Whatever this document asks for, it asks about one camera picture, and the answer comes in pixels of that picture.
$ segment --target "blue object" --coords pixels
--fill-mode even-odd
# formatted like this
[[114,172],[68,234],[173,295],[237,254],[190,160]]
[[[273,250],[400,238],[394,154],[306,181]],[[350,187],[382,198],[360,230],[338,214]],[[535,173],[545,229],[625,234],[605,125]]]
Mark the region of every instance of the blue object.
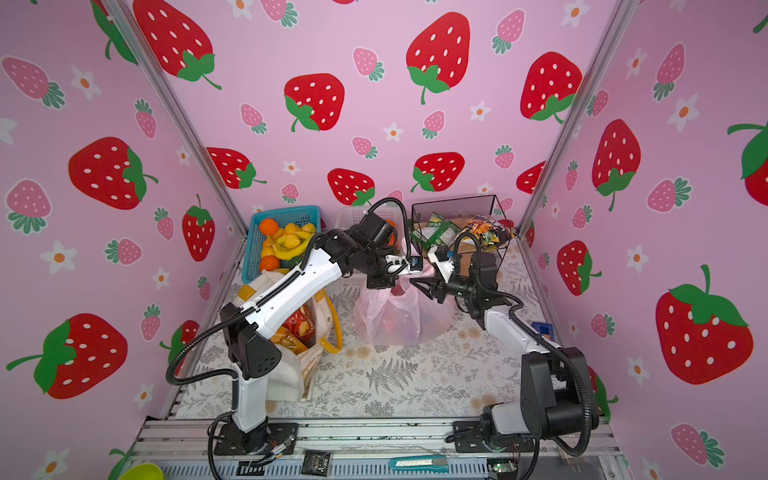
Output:
[[[315,205],[306,207],[288,207],[278,208],[277,210],[267,210],[253,214],[250,218],[250,229],[248,230],[248,243],[245,246],[245,261],[243,262],[243,284],[253,282],[257,276],[261,275],[259,264],[261,263],[261,247],[266,240],[266,236],[259,231],[259,223],[265,218],[272,218],[277,222],[277,226],[285,228],[288,223],[295,223],[298,227],[303,227],[308,223],[314,224],[320,232],[320,208]],[[280,261],[281,267],[287,267],[286,260]]]

